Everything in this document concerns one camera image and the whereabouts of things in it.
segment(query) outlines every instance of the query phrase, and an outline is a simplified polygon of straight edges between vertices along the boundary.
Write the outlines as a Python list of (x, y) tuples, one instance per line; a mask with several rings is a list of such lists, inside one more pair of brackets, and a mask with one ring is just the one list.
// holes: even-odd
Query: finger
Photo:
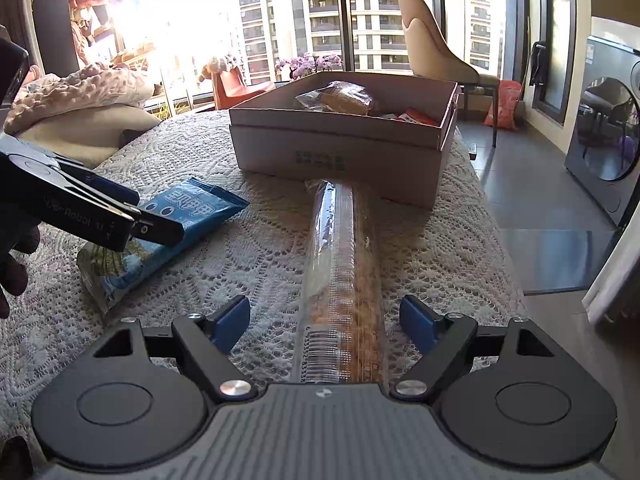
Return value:
[(25, 233), (18, 243), (15, 245), (14, 249), (21, 253), (25, 254), (33, 254), (38, 245), (40, 243), (40, 230), (38, 227), (31, 228), (27, 233)]
[(20, 296), (27, 288), (27, 269), (7, 254), (0, 262), (0, 285), (9, 294)]
[(4, 297), (4, 292), (0, 288), (0, 319), (7, 319), (9, 317), (9, 303)]

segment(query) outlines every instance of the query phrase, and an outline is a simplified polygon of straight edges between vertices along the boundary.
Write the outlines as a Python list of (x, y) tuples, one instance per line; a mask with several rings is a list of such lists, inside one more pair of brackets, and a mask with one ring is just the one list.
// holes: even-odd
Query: chair leg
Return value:
[(498, 137), (498, 87), (494, 88), (494, 142), (492, 146), (495, 148), (495, 141)]
[(463, 92), (463, 99), (464, 99), (464, 104), (463, 104), (463, 108), (462, 108), (462, 119), (463, 121), (466, 121), (466, 109), (469, 106), (469, 92), (468, 89), (466, 88), (466, 85), (464, 85), (462, 87), (462, 92)]

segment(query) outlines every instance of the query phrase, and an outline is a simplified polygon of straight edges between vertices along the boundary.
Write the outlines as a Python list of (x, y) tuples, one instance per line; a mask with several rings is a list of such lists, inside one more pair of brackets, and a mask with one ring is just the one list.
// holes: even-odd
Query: transparent plastic package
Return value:
[(291, 378), (386, 385), (380, 272), (366, 188), (313, 181)]
[(331, 81), (324, 88), (300, 94), (296, 101), (315, 112), (372, 115), (376, 108), (366, 88), (348, 81)]

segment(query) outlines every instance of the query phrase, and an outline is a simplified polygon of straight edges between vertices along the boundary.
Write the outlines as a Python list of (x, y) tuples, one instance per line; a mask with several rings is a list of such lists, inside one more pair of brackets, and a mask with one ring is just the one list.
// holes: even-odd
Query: barcode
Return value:
[(348, 379), (350, 354), (340, 349), (340, 333), (328, 325), (305, 327), (300, 382), (340, 383)]

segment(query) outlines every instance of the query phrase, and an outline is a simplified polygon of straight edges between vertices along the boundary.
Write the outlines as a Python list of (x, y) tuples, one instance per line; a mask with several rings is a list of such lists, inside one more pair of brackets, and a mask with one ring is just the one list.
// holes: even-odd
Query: plastic wrapper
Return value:
[(133, 287), (248, 205), (230, 191), (190, 178), (139, 206), (181, 222), (184, 238), (179, 244), (168, 247), (132, 238), (116, 253), (88, 242), (77, 259), (82, 282), (105, 315)]
[(363, 86), (348, 81), (331, 81), (324, 88), (296, 97), (308, 110), (338, 114), (371, 115), (375, 101)]
[(380, 274), (367, 193), (316, 181), (292, 380), (386, 384)]

